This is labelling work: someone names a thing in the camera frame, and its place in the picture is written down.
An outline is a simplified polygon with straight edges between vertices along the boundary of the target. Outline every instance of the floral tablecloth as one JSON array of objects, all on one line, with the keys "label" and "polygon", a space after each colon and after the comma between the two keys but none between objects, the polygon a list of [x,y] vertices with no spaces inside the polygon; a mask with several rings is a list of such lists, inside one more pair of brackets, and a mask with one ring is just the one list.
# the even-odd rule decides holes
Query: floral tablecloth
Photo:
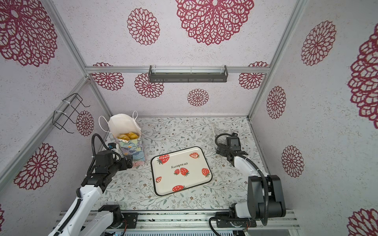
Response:
[{"label": "floral tablecloth", "polygon": [[[225,157],[215,153],[214,139],[220,133],[238,133],[242,149],[259,168],[264,168],[245,117],[138,118],[137,123],[142,129],[148,161],[119,171],[93,210],[105,204],[119,204],[122,210],[228,209],[233,203],[246,201],[247,177]],[[113,141],[110,134],[106,143]],[[204,185],[157,196],[153,189],[151,158],[193,146],[203,150],[213,179]]]}]

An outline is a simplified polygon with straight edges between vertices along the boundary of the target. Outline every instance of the white rectangular tray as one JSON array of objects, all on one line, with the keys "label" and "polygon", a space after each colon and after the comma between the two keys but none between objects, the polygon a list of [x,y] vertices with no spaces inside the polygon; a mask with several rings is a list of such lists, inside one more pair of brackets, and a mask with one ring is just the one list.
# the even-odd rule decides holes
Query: white rectangular tray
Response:
[{"label": "white rectangular tray", "polygon": [[211,181],[212,174],[200,147],[155,156],[151,160],[155,193],[164,196]]}]

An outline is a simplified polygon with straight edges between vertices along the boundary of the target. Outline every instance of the small red flower pattern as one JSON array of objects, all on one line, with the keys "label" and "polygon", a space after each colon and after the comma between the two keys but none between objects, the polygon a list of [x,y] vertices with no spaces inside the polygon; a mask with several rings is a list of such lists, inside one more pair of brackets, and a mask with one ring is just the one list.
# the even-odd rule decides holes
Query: small red flower pattern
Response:
[{"label": "small red flower pattern", "polygon": [[378,235],[378,212],[375,209],[353,212],[348,218],[349,236],[376,236]]},{"label": "small red flower pattern", "polygon": [[[108,63],[100,62],[93,66],[111,66]],[[107,90],[119,90],[123,86],[123,77],[121,73],[92,73],[93,79],[98,85]]]},{"label": "small red flower pattern", "polygon": [[302,47],[302,61],[313,66],[323,61],[335,41],[335,25],[326,20],[315,26],[307,35]]},{"label": "small red flower pattern", "polygon": [[[255,62],[249,66],[269,66],[266,62]],[[246,89],[258,88],[263,80],[265,74],[263,73],[241,73],[239,75],[239,84]]]},{"label": "small red flower pattern", "polygon": [[4,222],[4,211],[1,209],[1,204],[0,204],[0,232],[1,232],[1,226],[3,225]]},{"label": "small red flower pattern", "polygon": [[95,122],[93,116],[88,111],[82,111],[76,118],[76,128],[83,136],[88,136],[92,133]]},{"label": "small red flower pattern", "polygon": [[48,64],[55,55],[57,34],[38,0],[0,1],[0,51],[21,65]]},{"label": "small red flower pattern", "polygon": [[303,163],[302,153],[294,146],[287,146],[282,152],[282,166],[286,173],[291,177],[299,177],[305,164]]},{"label": "small red flower pattern", "polygon": [[188,36],[210,45],[229,40],[247,22],[253,0],[176,0],[177,16]]},{"label": "small red flower pattern", "polygon": [[350,101],[357,104],[359,115],[367,117],[378,129],[378,24],[369,40],[359,47],[357,60],[350,69]]},{"label": "small red flower pattern", "polygon": [[160,35],[159,23],[151,12],[146,9],[134,9],[127,19],[129,33],[142,45],[151,45]]},{"label": "small red flower pattern", "polygon": [[279,118],[285,110],[286,94],[280,86],[274,87],[266,100],[266,110],[272,119]]},{"label": "small red flower pattern", "polygon": [[205,105],[209,100],[209,94],[203,90],[196,88],[189,92],[188,102],[193,106],[202,106]]},{"label": "small red flower pattern", "polygon": [[42,187],[54,176],[58,166],[56,151],[48,143],[42,143],[13,182],[26,190]]},{"label": "small red flower pattern", "polygon": [[140,74],[135,78],[134,86],[144,97],[159,97],[164,91],[163,83],[151,83],[148,73]]}]

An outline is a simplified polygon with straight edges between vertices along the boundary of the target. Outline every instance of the strawberry illustration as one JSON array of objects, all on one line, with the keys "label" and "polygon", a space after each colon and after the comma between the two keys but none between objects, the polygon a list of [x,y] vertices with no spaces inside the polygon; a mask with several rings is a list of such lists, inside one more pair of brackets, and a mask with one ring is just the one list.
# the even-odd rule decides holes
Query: strawberry illustration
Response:
[{"label": "strawberry illustration", "polygon": [[187,176],[189,174],[189,171],[185,168],[180,168],[180,172],[183,176]]},{"label": "strawberry illustration", "polygon": [[158,159],[159,165],[166,163],[168,161],[168,159],[169,159],[168,154],[160,156],[159,159]]},{"label": "strawberry illustration", "polygon": [[192,158],[198,158],[199,157],[198,153],[192,153],[192,154],[189,154],[189,156],[191,156]]},{"label": "strawberry illustration", "polygon": [[172,191],[177,192],[177,191],[183,190],[184,188],[185,188],[185,186],[177,185],[177,186],[173,187]]},{"label": "strawberry illustration", "polygon": [[209,171],[209,169],[203,168],[203,169],[202,169],[202,174],[203,174],[204,176],[206,176],[206,177],[209,177],[209,175],[210,175],[210,171]]}]

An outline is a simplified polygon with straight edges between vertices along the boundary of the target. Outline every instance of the white bag handle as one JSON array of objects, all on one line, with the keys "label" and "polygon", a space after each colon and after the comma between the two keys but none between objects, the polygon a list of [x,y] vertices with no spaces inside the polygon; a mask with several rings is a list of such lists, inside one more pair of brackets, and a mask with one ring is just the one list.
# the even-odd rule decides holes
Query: white bag handle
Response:
[{"label": "white bag handle", "polygon": [[104,130],[102,127],[101,127],[101,124],[100,124],[100,118],[104,118],[104,120],[106,121],[106,123],[108,124],[108,126],[109,126],[109,123],[108,123],[108,121],[106,120],[106,118],[104,117],[104,116],[100,116],[99,118],[98,118],[98,124],[100,125],[100,128],[102,129],[102,130]]},{"label": "white bag handle", "polygon": [[134,120],[134,124],[138,127],[138,129],[141,130],[141,128],[139,127],[139,125],[135,122],[137,118],[138,118],[138,112],[137,112],[137,111],[134,111],[134,112],[133,112],[133,120]]}]

